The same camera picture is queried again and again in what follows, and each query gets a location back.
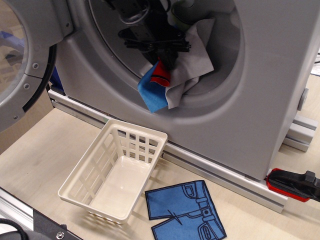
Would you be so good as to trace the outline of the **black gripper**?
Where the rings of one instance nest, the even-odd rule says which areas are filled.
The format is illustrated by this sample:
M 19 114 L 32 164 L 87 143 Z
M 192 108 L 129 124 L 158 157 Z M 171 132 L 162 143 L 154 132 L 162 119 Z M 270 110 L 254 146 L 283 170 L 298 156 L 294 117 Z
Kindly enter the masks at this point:
M 128 48 L 154 48 L 142 51 L 152 65 L 160 60 L 167 70 L 172 70 L 177 52 L 190 50 L 186 35 L 168 23 L 165 11 L 144 9 L 130 16 L 121 16 L 120 20 L 127 28 L 120 30 L 118 36 L 125 40 Z

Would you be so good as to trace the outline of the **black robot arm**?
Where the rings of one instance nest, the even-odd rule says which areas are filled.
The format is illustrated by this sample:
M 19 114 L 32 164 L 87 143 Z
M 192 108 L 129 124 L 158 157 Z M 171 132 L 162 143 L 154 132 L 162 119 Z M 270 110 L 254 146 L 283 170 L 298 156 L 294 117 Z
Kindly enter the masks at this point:
M 164 8 L 159 0 L 108 0 L 127 28 L 118 32 L 129 49 L 138 49 L 151 63 L 161 61 L 168 70 L 175 68 L 179 52 L 189 52 L 186 34 L 168 22 L 171 3 Z

